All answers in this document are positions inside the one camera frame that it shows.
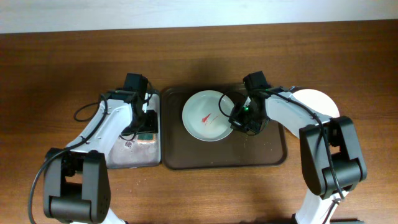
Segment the pale green plate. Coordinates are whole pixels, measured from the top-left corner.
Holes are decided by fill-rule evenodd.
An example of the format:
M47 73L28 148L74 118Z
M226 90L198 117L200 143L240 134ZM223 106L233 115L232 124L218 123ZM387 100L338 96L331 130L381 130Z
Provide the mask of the pale green plate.
M233 131L228 121L234 103L214 90L200 91L192 95L183 106L182 121L185 129L195 138L214 142L224 139ZM221 110L218 106L221 99Z

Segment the pink white plate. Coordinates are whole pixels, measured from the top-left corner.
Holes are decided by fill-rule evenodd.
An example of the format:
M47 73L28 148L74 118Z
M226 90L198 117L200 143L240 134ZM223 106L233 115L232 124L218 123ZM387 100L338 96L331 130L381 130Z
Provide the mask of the pink white plate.
M323 114L331 118L340 116L337 105L324 92L301 87L291 88L290 92L295 101L298 101L312 111L316 111L317 115ZM304 128L309 124L318 124L308 112L304 109L300 110L302 111L301 118L297 115L288 117L288 121L284 124L284 127L297 138L299 138L300 128Z

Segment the green orange sponge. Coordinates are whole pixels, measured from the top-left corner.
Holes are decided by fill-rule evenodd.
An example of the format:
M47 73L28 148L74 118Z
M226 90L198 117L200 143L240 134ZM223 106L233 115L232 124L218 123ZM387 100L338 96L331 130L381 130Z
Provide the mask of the green orange sponge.
M137 142L151 144L151 143L155 142L155 134L152 134L152 133L138 134Z

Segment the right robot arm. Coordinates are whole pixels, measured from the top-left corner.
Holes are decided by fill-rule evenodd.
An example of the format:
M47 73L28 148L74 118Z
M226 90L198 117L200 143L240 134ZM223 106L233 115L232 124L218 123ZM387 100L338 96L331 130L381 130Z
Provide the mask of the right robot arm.
M262 71L243 78L243 103L236 103L228 121L247 135L257 135L276 121L298 137L302 174L308 187L291 223L329 223L337 206L367 177L358 135L351 118L321 113L283 87L268 84Z

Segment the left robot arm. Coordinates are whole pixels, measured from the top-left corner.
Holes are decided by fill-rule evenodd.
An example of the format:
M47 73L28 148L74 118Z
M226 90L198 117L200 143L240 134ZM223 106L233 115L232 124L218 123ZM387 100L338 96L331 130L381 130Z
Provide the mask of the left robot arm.
M116 159L120 143L159 134L155 91L111 90L100 96L86 128L63 149L51 148L44 174L44 214L61 223L124 223L111 209L108 169L130 168Z

